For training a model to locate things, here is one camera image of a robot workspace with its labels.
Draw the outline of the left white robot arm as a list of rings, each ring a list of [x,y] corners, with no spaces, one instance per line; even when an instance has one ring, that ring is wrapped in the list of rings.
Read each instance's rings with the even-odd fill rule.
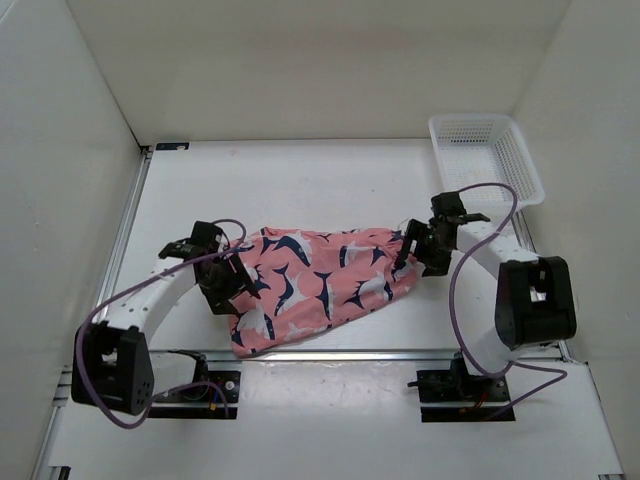
[[[176,350],[188,363],[171,365],[174,385],[157,389],[149,343],[179,300],[199,288],[213,313],[232,315],[233,299],[259,295],[239,252],[246,241],[224,232],[222,220],[198,221],[189,237],[166,244],[150,276],[97,305],[76,331],[71,397],[97,407],[114,425],[139,427],[160,398],[182,394],[198,400],[213,394],[227,400],[212,382],[203,355]]]

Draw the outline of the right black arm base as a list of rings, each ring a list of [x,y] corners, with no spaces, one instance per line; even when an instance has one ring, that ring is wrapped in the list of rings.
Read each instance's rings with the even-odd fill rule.
[[[418,392],[422,423],[516,420],[506,379],[470,373],[461,352],[447,369],[417,370],[407,387]]]

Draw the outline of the pink shark print shorts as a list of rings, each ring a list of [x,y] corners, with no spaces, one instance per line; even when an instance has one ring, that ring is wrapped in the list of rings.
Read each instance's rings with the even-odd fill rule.
[[[258,294],[233,300],[238,357],[300,342],[373,313],[416,285],[412,259],[396,266],[403,236],[388,228],[318,232],[264,227],[240,246]]]

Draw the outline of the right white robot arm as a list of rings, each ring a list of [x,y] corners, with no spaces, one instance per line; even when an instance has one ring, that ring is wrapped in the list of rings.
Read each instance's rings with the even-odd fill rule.
[[[425,277],[448,277],[451,327],[467,365],[453,370],[449,387],[470,400],[486,384],[515,367],[522,351],[572,338],[577,331],[571,277],[559,256],[543,257],[521,246],[504,230],[518,210],[513,201],[500,220],[470,213],[458,191],[431,200],[432,216],[409,220],[395,260],[401,268],[411,260],[422,264]],[[491,320],[463,335],[456,310],[458,280],[473,261],[496,282]]]

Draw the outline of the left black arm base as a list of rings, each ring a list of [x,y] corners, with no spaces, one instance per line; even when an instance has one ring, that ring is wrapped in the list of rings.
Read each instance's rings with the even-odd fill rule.
[[[241,392],[238,366],[224,366],[202,352],[169,350],[151,357],[155,375],[152,419],[235,420]]]

